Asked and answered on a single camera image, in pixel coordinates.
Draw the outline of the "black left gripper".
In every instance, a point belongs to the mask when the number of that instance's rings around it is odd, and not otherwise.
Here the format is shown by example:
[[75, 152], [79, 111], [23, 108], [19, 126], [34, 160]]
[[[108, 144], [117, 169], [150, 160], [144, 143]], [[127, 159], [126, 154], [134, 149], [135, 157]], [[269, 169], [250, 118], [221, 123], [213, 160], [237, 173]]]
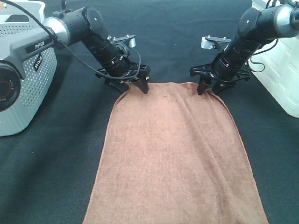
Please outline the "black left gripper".
[[150, 67], [145, 64], [115, 62], [98, 69], [96, 76], [98, 78], [103, 77], [106, 85], [110, 85], [121, 93], [129, 90], [129, 86], [125, 83], [132, 82], [144, 94], [147, 94], [149, 86], [146, 77], [149, 76], [150, 71]]

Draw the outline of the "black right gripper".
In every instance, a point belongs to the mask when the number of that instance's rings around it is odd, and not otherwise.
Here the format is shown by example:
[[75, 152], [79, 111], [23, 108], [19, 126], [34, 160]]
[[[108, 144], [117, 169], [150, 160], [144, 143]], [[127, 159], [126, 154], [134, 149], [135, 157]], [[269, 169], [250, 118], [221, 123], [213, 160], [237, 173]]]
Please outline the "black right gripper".
[[[190, 76], [200, 76], [197, 93], [202, 95], [206, 90], [212, 88], [214, 94], [219, 94], [222, 91], [235, 87], [236, 81], [248, 81], [251, 78], [251, 71], [243, 65], [238, 71], [229, 71], [228, 69], [220, 68], [217, 73], [214, 71], [211, 64], [204, 64], [190, 68]], [[212, 87], [212, 80], [217, 81]]]

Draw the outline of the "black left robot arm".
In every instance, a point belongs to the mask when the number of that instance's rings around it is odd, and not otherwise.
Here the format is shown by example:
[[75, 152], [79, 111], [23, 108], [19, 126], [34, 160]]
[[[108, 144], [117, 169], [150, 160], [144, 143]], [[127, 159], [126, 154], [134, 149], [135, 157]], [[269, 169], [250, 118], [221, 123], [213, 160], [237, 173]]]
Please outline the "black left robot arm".
[[148, 93], [147, 77], [150, 68], [132, 62], [130, 52], [135, 47], [135, 36], [112, 38], [99, 11], [83, 7], [76, 11], [65, 9], [39, 23], [40, 27], [11, 34], [0, 39], [0, 110], [11, 107], [21, 92], [21, 81], [26, 78], [23, 62], [51, 47], [64, 47], [82, 42], [100, 63], [97, 77], [105, 84], [125, 92], [125, 83], [136, 85]]

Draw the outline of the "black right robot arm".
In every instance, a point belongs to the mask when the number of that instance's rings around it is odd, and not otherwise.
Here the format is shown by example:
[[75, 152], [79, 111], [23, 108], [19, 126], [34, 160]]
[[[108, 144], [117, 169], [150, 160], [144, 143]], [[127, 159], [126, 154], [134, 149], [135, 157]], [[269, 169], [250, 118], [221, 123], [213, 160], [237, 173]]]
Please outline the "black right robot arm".
[[199, 78], [199, 95], [211, 89], [218, 94], [232, 88], [239, 80], [248, 81], [252, 69], [246, 64], [264, 45], [281, 38], [299, 34], [299, 4], [284, 0], [279, 6], [264, 10], [249, 8], [239, 20], [237, 33], [232, 40], [204, 36], [203, 49], [217, 49], [210, 64], [191, 67], [190, 75]]

